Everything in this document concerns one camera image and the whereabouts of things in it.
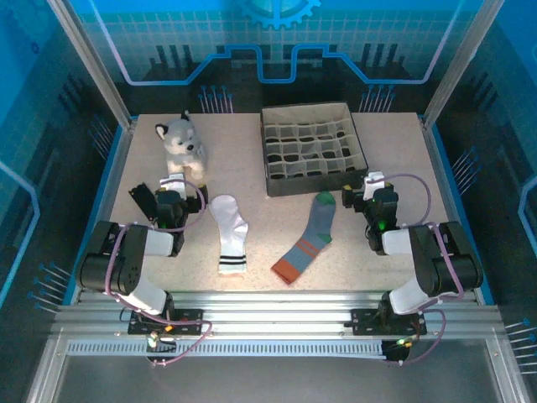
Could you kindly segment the white sock with black stripes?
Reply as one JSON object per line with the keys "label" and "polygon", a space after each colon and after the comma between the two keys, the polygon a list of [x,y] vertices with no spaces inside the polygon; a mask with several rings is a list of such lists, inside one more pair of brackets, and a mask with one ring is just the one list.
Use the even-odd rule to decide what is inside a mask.
{"label": "white sock with black stripes", "polygon": [[209,209],[219,230],[221,252],[218,272],[221,275],[245,273],[248,223],[240,214],[237,200],[231,195],[216,196],[210,202]]}

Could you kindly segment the grey sock with orange cuff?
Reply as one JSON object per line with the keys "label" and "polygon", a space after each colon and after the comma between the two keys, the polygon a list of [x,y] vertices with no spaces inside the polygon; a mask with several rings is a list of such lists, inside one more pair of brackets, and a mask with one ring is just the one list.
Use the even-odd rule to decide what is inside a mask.
{"label": "grey sock with orange cuff", "polygon": [[331,243],[336,201],[329,191],[315,196],[305,231],[271,270],[287,285],[293,284]]}

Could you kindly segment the black divided organizer box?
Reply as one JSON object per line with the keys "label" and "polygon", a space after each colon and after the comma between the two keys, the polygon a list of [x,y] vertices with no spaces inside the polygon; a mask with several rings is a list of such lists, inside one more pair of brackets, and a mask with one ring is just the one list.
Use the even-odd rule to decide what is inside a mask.
{"label": "black divided organizer box", "polygon": [[260,118],[268,196],[362,187],[368,163],[346,102],[265,107]]}

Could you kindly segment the black rectangular metal plate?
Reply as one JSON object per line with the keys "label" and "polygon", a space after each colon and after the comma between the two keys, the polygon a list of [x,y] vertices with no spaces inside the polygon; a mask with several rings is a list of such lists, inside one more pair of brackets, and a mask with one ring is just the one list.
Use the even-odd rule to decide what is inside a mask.
{"label": "black rectangular metal plate", "polygon": [[147,187],[145,183],[141,183],[128,191],[129,195],[135,201],[144,216],[153,223],[157,218],[157,201],[155,194]]}

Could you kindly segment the grey white husky plush toy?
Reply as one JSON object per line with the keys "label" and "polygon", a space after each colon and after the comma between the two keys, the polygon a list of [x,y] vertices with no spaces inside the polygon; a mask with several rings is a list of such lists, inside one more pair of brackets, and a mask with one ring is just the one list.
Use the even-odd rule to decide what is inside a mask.
{"label": "grey white husky plush toy", "polygon": [[167,171],[170,175],[190,170],[190,176],[199,180],[205,176],[207,155],[188,110],[179,118],[155,125],[155,132],[163,142]]}

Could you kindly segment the small LED circuit board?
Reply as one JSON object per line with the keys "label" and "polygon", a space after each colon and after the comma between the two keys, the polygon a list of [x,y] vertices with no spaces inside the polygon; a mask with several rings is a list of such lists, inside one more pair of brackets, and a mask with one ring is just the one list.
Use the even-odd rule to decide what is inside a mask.
{"label": "small LED circuit board", "polygon": [[398,340],[383,340],[382,354],[389,363],[404,362],[409,357],[414,337],[400,338]]}
{"label": "small LED circuit board", "polygon": [[177,348],[173,338],[161,336],[157,332],[151,332],[147,337],[148,353],[171,353]]}

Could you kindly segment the aluminium table side rail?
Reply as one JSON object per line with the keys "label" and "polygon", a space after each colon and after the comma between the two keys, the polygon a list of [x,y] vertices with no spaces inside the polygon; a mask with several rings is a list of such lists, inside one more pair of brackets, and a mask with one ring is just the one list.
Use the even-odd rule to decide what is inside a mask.
{"label": "aluminium table side rail", "polygon": [[440,189],[441,198],[446,209],[446,215],[450,221],[458,221],[461,224],[478,261],[481,263],[482,260],[467,220],[466,211],[457,188],[441,133],[435,123],[430,129],[423,128],[422,132],[435,172],[435,178]]}
{"label": "aluminium table side rail", "polygon": [[128,151],[138,118],[134,117],[129,130],[121,127],[117,128],[112,141],[112,147],[107,156],[106,164],[102,172],[102,177],[97,188],[95,200],[92,205],[91,213],[88,218],[86,230],[81,240],[81,246],[76,256],[76,261],[73,266],[72,276],[68,282],[63,306],[69,306],[76,303],[80,294],[80,287],[76,284],[76,269],[81,262],[85,248],[91,238],[92,231],[95,225],[101,220],[107,220],[111,214],[114,202],[117,196],[117,190],[123,175],[123,169],[127,160]]}

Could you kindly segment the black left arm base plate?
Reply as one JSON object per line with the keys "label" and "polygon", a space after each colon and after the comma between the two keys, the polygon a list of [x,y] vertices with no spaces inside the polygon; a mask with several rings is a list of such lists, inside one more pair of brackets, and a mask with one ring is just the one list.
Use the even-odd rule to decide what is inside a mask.
{"label": "black left arm base plate", "polygon": [[[167,321],[181,321],[181,322],[197,322],[203,318],[203,311],[201,309],[174,309],[163,315],[163,319]],[[144,315],[137,312],[132,312],[128,320],[128,334],[129,335],[149,335],[151,332],[156,332],[158,335],[165,336],[179,336],[201,335],[201,324],[190,325],[166,325],[160,322],[156,322],[153,319],[149,319]]]}

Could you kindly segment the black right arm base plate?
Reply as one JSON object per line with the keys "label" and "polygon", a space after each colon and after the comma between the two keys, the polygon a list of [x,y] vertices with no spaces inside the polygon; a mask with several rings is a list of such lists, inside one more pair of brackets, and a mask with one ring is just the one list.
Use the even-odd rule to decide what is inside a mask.
{"label": "black right arm base plate", "polygon": [[396,315],[389,313],[383,317],[375,309],[350,310],[350,322],[345,324],[352,329],[354,336],[413,336],[426,335],[427,327],[423,315]]}

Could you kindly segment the wide aluminium frame rail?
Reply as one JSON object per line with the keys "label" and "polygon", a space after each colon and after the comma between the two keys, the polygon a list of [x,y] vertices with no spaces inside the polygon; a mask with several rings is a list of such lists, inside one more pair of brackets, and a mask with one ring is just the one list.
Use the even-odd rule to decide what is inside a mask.
{"label": "wide aluminium frame rail", "polygon": [[[179,308],[203,310],[213,339],[350,339],[352,309],[375,309],[378,292],[253,291],[176,292]],[[57,312],[51,332],[66,338],[124,337],[128,325],[122,308],[103,294],[81,292],[74,306]],[[503,321],[496,306],[484,306],[473,294],[436,305],[425,314],[426,338],[443,332],[445,340],[502,337]]]}

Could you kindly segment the slanted aluminium frame post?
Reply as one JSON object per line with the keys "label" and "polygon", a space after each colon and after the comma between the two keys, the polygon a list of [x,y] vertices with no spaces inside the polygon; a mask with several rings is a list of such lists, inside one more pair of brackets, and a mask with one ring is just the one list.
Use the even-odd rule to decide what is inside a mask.
{"label": "slanted aluminium frame post", "polygon": [[67,0],[46,0],[46,2],[58,19],[61,28],[75,48],[97,89],[102,94],[114,118],[123,130],[129,131],[132,126],[130,113],[100,55],[83,29],[75,9]]}
{"label": "slanted aluminium frame post", "polygon": [[467,33],[449,64],[445,75],[425,110],[422,127],[431,131],[437,118],[449,101],[470,62],[475,57],[488,30],[492,26],[505,0],[482,0]]}

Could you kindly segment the aluminium lower frame rail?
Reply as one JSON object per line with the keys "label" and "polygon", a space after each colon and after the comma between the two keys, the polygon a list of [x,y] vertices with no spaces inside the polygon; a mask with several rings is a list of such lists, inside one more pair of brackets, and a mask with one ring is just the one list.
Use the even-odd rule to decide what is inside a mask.
{"label": "aluminium lower frame rail", "polygon": [[53,403],[65,363],[67,340],[48,338],[25,403]]}
{"label": "aluminium lower frame rail", "polygon": [[494,378],[502,403],[531,403],[510,342],[494,334],[486,341]]}

